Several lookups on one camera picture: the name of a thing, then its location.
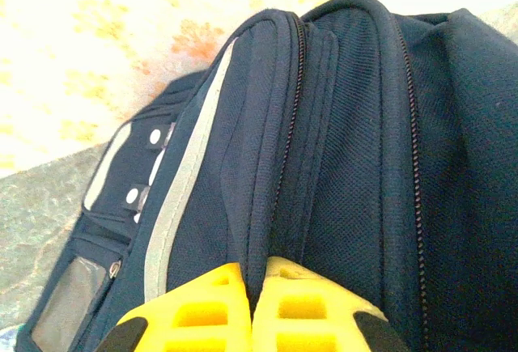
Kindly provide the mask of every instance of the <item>zipper track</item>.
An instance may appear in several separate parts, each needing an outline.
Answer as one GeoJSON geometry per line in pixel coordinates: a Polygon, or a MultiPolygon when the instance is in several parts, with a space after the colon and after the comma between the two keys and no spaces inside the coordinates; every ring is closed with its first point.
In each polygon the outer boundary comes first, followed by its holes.
{"type": "Polygon", "coordinates": [[[293,131],[295,130],[295,120],[297,117],[297,110],[299,109],[300,96],[302,95],[302,80],[304,77],[304,60],[306,59],[306,33],[304,31],[304,24],[295,14],[292,14],[295,21],[295,28],[297,30],[297,38],[299,42],[299,64],[297,66],[297,82],[295,85],[295,98],[293,100],[293,107],[291,110],[290,125],[288,127],[288,136],[286,145],[284,146],[284,154],[282,156],[281,172],[279,174],[277,189],[275,191],[274,212],[272,213],[272,222],[275,218],[275,213],[278,206],[278,198],[281,194],[282,179],[286,171],[286,164],[288,155],[290,153],[291,139],[293,138],[293,131]]]}
{"type": "Polygon", "coordinates": [[[415,97],[414,78],[412,76],[412,67],[410,64],[410,56],[406,46],[405,38],[401,32],[399,24],[396,22],[397,34],[403,50],[403,59],[405,61],[406,84],[408,89],[408,97],[410,102],[410,128],[412,135],[412,166],[414,169],[414,215],[415,229],[417,233],[418,245],[418,269],[419,269],[419,301],[421,303],[422,316],[422,346],[423,350],[429,350],[429,332],[428,328],[428,302],[427,302],[427,276],[424,259],[424,234],[422,226],[422,203],[421,203],[421,172],[419,167],[419,129],[418,129],[418,103],[415,97]]]}

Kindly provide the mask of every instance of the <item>zipper pull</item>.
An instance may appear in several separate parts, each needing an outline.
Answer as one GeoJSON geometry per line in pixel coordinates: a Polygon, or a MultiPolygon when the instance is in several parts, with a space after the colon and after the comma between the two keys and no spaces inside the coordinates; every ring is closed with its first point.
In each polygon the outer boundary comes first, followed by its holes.
{"type": "Polygon", "coordinates": [[[114,261],[112,265],[110,265],[110,270],[108,271],[110,279],[114,279],[117,276],[119,269],[121,269],[121,265],[121,261],[114,261]]]}

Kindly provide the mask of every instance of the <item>yellow plastic piece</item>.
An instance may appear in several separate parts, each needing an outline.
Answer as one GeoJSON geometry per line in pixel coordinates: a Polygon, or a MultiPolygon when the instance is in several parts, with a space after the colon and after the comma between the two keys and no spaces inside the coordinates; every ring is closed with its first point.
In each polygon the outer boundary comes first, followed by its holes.
{"type": "Polygon", "coordinates": [[[248,299],[238,263],[222,265],[136,307],[148,322],[136,352],[247,352],[251,350],[248,299]]]}
{"type": "Polygon", "coordinates": [[[368,352],[355,312],[386,320],[367,300],[281,257],[271,257],[253,317],[253,352],[368,352]]]}

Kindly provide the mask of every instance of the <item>reflective strip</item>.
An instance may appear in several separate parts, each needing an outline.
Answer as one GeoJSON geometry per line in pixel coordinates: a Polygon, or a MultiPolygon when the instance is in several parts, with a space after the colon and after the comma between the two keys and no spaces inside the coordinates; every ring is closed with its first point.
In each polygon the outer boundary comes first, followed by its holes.
{"type": "Polygon", "coordinates": [[[113,138],[110,147],[106,150],[103,160],[100,163],[93,180],[91,180],[90,187],[84,196],[83,205],[87,210],[91,210],[94,202],[96,202],[97,197],[104,187],[104,182],[106,181],[106,176],[108,175],[108,170],[112,164],[113,158],[115,157],[115,154],[121,149],[122,145],[126,143],[126,140],[128,140],[130,137],[130,134],[131,123],[123,125],[113,138]]]}
{"type": "Polygon", "coordinates": [[[171,187],[163,200],[156,218],[144,263],[144,299],[149,301],[165,294],[168,281],[169,255],[175,239],[176,230],[184,214],[191,192],[202,166],[210,130],[218,107],[219,93],[228,65],[230,64],[233,40],[225,50],[214,81],[209,87],[202,110],[185,148],[178,171],[171,187]]]}

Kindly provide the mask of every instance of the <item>navy blue backpack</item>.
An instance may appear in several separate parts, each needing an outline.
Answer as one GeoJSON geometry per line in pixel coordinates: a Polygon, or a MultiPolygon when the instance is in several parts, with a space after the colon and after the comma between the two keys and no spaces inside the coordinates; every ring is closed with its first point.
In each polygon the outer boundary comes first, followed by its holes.
{"type": "Polygon", "coordinates": [[[244,22],[113,137],[17,351],[93,351],[129,310],[284,257],[412,350],[518,350],[518,47],[466,10],[331,0],[244,22]]]}

